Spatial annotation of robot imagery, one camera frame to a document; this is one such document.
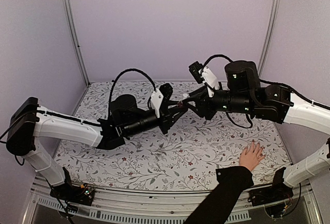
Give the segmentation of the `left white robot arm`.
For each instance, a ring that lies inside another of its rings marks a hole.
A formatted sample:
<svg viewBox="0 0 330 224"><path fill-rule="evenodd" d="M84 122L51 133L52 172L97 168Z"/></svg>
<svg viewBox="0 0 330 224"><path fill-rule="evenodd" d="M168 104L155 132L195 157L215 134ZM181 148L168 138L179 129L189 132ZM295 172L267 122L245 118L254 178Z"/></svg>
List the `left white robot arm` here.
<svg viewBox="0 0 330 224"><path fill-rule="evenodd" d="M38 138L70 140L113 150L124 145L126 139L155 127L167 134L188 110L184 104L161 94L154 94L150 102L151 109L140 109L133 95L124 94L109 103L107 119L87 120L49 110L39 105L37 98L30 97L10 120L4 133L6 149L28 161L65 200L73 200L77 190L69 183L68 173L52 159Z"/></svg>

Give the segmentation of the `black sleeved forearm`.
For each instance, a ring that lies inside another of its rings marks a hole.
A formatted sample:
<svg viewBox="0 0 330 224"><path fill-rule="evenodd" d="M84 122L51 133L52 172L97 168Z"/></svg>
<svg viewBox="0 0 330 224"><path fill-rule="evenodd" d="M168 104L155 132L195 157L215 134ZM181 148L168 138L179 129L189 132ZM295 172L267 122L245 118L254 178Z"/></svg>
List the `black sleeved forearm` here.
<svg viewBox="0 0 330 224"><path fill-rule="evenodd" d="M243 166L217 169L218 185L190 214L185 223L225 223L241 193L254 185Z"/></svg>

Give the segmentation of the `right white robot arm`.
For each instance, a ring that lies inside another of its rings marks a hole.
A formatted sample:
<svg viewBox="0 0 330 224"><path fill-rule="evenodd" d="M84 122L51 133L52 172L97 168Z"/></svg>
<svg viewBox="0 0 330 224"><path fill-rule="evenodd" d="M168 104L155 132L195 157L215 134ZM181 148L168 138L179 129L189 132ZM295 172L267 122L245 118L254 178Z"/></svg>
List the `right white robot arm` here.
<svg viewBox="0 0 330 224"><path fill-rule="evenodd" d="M198 116L210 120L221 111L245 114L278 124L296 124L329 134L329 107L310 100L283 83L263 82L252 61L231 61L225 68L228 89L223 90L206 64L195 62L190 73L201 88L189 94L182 103Z"/></svg>

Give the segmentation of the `person's bare hand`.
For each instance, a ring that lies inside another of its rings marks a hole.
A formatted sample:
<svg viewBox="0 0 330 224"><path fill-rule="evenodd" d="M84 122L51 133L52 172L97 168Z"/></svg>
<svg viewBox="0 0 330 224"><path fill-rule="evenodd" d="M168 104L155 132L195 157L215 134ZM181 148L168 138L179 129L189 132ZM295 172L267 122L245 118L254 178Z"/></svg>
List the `person's bare hand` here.
<svg viewBox="0 0 330 224"><path fill-rule="evenodd" d="M252 140L251 144L242 151L239 157L239 166L253 171L264 157L263 146L259 142L256 143L255 140Z"/></svg>

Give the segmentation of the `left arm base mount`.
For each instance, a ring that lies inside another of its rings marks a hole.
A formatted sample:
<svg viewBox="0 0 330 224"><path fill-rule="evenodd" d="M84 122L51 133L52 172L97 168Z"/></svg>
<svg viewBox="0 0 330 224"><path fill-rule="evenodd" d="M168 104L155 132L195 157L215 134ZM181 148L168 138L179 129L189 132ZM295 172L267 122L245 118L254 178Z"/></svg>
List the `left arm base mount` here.
<svg viewBox="0 0 330 224"><path fill-rule="evenodd" d="M95 188L87 183L80 184L79 186L73 185L70 174L64 167L63 172L64 182L58 186L51 185L51 196L66 202L91 206L95 195Z"/></svg>

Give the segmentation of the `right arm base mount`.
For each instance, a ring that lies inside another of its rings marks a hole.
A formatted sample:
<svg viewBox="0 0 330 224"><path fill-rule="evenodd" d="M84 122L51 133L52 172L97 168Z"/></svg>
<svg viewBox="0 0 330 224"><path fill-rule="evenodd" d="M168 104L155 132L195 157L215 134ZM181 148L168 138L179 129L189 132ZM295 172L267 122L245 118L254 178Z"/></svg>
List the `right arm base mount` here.
<svg viewBox="0 0 330 224"><path fill-rule="evenodd" d="M258 206L293 197L292 187L284 184L285 169L286 167L283 167L275 172L271 186L250 190L247 201L252 206Z"/></svg>

